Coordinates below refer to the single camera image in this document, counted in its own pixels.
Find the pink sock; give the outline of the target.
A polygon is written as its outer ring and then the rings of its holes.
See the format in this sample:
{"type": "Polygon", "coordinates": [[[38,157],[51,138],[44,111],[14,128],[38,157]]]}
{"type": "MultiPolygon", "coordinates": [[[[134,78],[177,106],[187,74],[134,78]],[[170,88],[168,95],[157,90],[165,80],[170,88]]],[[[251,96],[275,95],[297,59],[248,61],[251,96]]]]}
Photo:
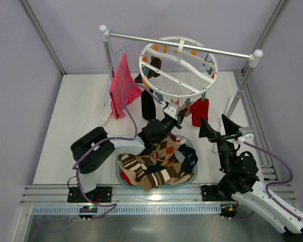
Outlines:
{"type": "Polygon", "coordinates": [[[192,106],[192,103],[190,102],[185,102],[182,107],[181,107],[181,110],[186,110],[185,112],[185,117],[188,117],[190,116],[191,112],[190,112],[190,108],[192,106]]]}

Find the red sock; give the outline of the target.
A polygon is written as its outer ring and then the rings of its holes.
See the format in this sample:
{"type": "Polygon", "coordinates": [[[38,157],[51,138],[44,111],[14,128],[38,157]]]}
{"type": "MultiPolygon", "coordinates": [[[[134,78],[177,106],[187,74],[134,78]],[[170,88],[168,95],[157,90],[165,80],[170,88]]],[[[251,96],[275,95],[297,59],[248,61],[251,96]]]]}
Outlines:
{"type": "Polygon", "coordinates": [[[190,112],[192,115],[192,125],[194,127],[201,126],[201,118],[203,117],[206,121],[209,120],[208,113],[209,113],[209,100],[205,99],[202,100],[201,98],[198,99],[193,105],[190,107],[190,112]]]}

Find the tan argyle sock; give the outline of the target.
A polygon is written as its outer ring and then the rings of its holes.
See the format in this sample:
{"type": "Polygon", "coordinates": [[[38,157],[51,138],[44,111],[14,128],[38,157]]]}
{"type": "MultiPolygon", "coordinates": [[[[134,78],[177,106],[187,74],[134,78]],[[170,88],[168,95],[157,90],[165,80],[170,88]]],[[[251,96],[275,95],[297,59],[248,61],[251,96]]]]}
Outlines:
{"type": "Polygon", "coordinates": [[[186,143],[186,139],[173,141],[170,138],[165,138],[158,144],[153,152],[152,161],[154,164],[169,167],[175,160],[174,153],[178,148],[186,143]]]}

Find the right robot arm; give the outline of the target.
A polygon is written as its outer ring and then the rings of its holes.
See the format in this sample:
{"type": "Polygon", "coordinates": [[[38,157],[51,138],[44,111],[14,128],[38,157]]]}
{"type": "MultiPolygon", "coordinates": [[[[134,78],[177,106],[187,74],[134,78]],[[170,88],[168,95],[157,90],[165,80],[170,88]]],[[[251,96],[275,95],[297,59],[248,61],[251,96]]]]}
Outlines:
{"type": "Polygon", "coordinates": [[[269,222],[284,241],[303,241],[303,212],[294,208],[270,190],[257,176],[259,168],[254,156],[244,151],[237,154],[235,145],[250,145],[254,132],[222,115],[224,134],[215,131],[204,117],[200,119],[199,137],[215,143],[218,149],[220,171],[224,173],[216,191],[225,200],[241,202],[269,222]]]}

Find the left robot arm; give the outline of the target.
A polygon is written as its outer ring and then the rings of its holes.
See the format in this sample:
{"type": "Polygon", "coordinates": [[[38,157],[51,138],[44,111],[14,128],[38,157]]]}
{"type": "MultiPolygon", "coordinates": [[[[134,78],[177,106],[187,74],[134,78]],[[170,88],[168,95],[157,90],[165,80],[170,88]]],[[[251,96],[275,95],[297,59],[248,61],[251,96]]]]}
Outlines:
{"type": "Polygon", "coordinates": [[[80,193],[85,196],[96,190],[94,172],[112,154],[150,155],[157,145],[174,129],[181,129],[184,116],[175,118],[165,115],[162,120],[153,119],[134,137],[120,137],[108,134],[103,127],[97,127],[75,141],[70,149],[75,164],[80,193]]]}

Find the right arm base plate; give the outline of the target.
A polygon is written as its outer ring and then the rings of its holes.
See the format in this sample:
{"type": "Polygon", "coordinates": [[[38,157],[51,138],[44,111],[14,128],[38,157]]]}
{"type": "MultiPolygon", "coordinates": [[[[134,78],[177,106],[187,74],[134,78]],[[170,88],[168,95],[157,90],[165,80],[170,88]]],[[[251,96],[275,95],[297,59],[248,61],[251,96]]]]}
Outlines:
{"type": "Polygon", "coordinates": [[[224,202],[234,201],[231,197],[225,197],[219,193],[216,185],[203,185],[200,188],[203,202],[224,202]]]}

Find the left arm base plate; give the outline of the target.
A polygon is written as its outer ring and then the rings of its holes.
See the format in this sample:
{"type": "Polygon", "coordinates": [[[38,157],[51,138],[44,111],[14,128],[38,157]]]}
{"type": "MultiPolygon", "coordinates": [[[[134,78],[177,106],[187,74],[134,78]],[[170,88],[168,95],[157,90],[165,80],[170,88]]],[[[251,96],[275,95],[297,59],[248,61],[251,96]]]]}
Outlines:
{"type": "MultiPolygon", "coordinates": [[[[110,203],[112,198],[112,187],[96,187],[86,196],[94,203],[110,203]]],[[[70,187],[68,192],[68,203],[85,203],[87,200],[78,187],[70,187]]]]}

